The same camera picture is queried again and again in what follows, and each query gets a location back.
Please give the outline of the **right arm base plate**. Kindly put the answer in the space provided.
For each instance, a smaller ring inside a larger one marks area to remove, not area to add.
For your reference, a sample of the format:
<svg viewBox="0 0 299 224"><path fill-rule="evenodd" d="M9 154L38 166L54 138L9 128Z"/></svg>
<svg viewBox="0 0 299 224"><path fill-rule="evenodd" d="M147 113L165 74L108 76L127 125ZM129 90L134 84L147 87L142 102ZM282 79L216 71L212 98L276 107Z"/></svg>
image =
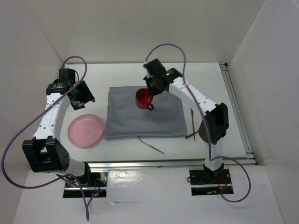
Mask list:
<svg viewBox="0 0 299 224"><path fill-rule="evenodd" d="M228 169L224 169L215 179L209 180L204 170L190 170L187 181L191 185L192 196L233 194L233 186Z"/></svg>

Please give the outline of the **red enamel mug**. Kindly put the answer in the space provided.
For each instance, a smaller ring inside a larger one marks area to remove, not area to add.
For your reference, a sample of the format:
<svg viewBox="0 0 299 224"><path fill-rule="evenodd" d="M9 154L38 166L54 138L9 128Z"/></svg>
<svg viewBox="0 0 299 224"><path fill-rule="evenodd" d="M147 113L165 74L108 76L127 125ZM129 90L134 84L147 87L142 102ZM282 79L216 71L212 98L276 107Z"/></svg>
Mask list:
<svg viewBox="0 0 299 224"><path fill-rule="evenodd" d="M152 100L153 97L149 94L147 88L141 88L135 94L135 104L139 109L154 110Z"/></svg>

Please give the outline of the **grey cloth placemat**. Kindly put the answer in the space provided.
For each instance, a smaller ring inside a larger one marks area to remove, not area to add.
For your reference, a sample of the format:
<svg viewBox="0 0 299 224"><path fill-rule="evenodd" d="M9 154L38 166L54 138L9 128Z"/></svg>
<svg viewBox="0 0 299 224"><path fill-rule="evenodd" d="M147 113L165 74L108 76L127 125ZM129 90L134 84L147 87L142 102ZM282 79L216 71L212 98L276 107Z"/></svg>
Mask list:
<svg viewBox="0 0 299 224"><path fill-rule="evenodd" d="M187 128L181 100L163 92L153 98L154 110L140 109L135 104L135 94L141 88L123 86L109 89L105 139L186 136Z"/></svg>

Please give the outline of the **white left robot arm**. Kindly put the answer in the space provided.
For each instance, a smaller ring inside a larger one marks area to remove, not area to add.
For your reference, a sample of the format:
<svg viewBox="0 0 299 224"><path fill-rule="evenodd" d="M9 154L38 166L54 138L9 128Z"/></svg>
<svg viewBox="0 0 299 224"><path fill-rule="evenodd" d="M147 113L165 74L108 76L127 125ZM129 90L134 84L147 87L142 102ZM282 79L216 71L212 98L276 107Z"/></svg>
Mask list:
<svg viewBox="0 0 299 224"><path fill-rule="evenodd" d="M72 174L77 183L87 186L92 182L90 167L85 162L70 158L60 142L60 133L66 110L83 109L94 102L86 83L76 83L77 73L73 69L59 69L59 78L46 89L46 113L32 139L25 140L22 149L33 172Z"/></svg>

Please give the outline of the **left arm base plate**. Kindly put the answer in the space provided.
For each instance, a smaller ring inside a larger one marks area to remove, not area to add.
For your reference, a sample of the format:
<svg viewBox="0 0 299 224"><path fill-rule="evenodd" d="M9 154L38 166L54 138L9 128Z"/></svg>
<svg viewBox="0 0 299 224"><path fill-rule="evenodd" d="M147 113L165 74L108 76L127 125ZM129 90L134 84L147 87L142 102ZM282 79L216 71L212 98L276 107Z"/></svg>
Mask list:
<svg viewBox="0 0 299 224"><path fill-rule="evenodd" d="M88 177L77 177L79 180L84 196L91 197L106 197L107 195L107 180L108 172L91 172ZM81 189L74 177L64 178L63 198L82 198Z"/></svg>

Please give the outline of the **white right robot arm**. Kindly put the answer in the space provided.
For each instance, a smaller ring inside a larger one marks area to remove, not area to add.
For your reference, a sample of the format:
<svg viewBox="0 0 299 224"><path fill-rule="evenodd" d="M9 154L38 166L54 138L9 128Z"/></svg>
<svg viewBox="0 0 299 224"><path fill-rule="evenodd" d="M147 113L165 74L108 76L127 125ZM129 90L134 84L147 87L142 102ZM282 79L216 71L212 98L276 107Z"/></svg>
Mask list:
<svg viewBox="0 0 299 224"><path fill-rule="evenodd" d="M143 79L151 96L166 91L179 98L202 118L198 134L208 148L203 165L204 178L209 183L216 182L224 169L222 146L229 128L227 105L210 100L187 82L184 73L175 68L166 70L158 59L145 62L143 67L147 71Z"/></svg>

